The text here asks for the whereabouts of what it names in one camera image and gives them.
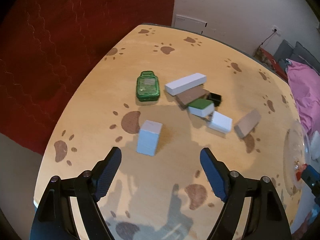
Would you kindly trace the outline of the green bottle-shaped tin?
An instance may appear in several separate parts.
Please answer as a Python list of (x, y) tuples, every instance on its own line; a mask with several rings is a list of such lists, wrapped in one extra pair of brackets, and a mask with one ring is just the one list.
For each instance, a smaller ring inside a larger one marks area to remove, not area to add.
[(140, 102), (153, 102), (159, 99), (159, 80), (153, 71), (142, 71), (137, 78), (136, 97)]

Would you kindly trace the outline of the white crumpled tissue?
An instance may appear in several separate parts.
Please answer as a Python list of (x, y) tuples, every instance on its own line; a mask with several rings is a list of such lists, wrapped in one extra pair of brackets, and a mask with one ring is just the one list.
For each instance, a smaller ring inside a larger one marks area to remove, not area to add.
[(310, 154), (313, 160), (320, 156), (320, 134), (318, 131), (314, 131), (310, 138)]

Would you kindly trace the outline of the clear glass bowl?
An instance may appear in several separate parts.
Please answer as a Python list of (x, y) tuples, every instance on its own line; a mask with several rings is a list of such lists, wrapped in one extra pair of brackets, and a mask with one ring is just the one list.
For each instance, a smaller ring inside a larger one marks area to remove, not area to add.
[(310, 144), (308, 135), (301, 123), (295, 120), (287, 130), (283, 150), (283, 170), (285, 187), (290, 196), (303, 187), (303, 181), (297, 179), (297, 173), (304, 164), (310, 164)]

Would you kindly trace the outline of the light blue upright block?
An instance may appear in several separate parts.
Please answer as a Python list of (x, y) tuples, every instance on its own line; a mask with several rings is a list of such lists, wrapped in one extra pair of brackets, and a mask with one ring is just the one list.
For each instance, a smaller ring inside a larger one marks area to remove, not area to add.
[(163, 124), (146, 120), (139, 131), (136, 151), (140, 154), (154, 156)]

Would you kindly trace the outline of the red curtain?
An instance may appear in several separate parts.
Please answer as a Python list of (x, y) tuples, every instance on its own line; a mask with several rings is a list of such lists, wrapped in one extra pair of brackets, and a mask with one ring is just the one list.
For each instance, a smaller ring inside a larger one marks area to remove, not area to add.
[(95, 65), (142, 23), (171, 25), (175, 0), (1, 0), (1, 133), (43, 154)]

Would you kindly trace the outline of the white wall panel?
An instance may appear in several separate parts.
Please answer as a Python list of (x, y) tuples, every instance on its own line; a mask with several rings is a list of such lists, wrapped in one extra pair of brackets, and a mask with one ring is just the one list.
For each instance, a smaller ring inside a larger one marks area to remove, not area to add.
[(206, 26), (207, 22), (201, 20), (196, 20), (182, 15), (175, 16), (174, 27), (176, 29), (202, 34)]

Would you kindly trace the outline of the tan flat block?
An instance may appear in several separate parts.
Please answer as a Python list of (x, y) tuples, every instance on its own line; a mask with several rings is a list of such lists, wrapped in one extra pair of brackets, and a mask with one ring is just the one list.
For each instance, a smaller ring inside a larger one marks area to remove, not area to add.
[(234, 126), (234, 130), (240, 139), (246, 137), (261, 120), (260, 113), (254, 109), (243, 116)]

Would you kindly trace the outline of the green-topped white block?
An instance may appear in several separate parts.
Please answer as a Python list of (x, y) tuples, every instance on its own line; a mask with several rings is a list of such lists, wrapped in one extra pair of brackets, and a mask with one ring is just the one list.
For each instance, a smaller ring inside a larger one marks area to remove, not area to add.
[(207, 99), (196, 99), (189, 103), (188, 110), (190, 114), (205, 118), (211, 115), (215, 111), (215, 107), (212, 101)]

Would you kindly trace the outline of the small black block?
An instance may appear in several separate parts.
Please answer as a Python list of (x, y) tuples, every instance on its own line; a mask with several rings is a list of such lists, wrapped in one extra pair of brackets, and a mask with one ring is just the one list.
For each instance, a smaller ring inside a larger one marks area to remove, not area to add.
[(215, 94), (215, 93), (209, 93), (207, 95), (207, 100), (210, 100), (213, 102), (215, 107), (219, 107), (222, 101), (222, 96), (219, 94)]

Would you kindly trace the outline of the pink cloth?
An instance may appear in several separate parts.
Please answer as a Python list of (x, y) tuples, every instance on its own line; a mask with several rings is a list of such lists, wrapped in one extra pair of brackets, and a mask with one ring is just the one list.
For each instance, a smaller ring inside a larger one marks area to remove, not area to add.
[(319, 131), (319, 75), (308, 65), (291, 61), (287, 78), (300, 122), (308, 135)]

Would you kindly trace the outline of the long white block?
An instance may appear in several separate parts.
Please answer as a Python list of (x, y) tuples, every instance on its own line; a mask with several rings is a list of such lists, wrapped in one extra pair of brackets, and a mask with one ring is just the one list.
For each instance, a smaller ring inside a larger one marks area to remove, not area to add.
[(202, 85), (207, 81), (207, 76), (195, 73), (182, 77), (165, 85), (165, 90), (172, 96), (176, 96), (186, 90)]

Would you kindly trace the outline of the brown block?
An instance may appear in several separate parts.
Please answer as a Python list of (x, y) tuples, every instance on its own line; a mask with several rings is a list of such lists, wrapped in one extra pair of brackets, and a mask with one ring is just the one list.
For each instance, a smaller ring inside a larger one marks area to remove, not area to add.
[(196, 86), (191, 89), (188, 89), (180, 94), (175, 96), (175, 99), (181, 109), (186, 109), (189, 103), (199, 99), (204, 98), (209, 94), (209, 91), (204, 89), (202, 86)]

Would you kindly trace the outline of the wall power socket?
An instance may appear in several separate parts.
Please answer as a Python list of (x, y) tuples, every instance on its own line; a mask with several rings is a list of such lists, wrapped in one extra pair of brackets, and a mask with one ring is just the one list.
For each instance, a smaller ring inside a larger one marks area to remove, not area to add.
[(273, 25), (272, 26), (272, 31), (278, 35), (278, 36), (281, 36), (281, 30), (276, 26), (276, 25)]

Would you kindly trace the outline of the grey sofa cushion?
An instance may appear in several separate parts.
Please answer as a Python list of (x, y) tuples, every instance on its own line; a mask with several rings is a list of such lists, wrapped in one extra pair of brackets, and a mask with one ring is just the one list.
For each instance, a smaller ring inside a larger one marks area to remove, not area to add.
[(287, 40), (282, 40), (273, 57), (285, 73), (289, 62), (295, 61), (309, 66), (319, 74), (319, 61), (299, 42), (293, 47)]

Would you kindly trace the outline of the red patterned bag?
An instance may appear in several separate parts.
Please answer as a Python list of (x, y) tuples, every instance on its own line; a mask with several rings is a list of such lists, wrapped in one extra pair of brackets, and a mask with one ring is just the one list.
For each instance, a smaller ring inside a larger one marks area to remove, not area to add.
[(263, 64), (270, 71), (277, 74), (285, 82), (288, 81), (287, 74), (280, 67), (279, 63), (276, 62), (274, 57), (265, 49), (258, 47), (255, 51), (254, 58), (256, 58), (261, 64)]

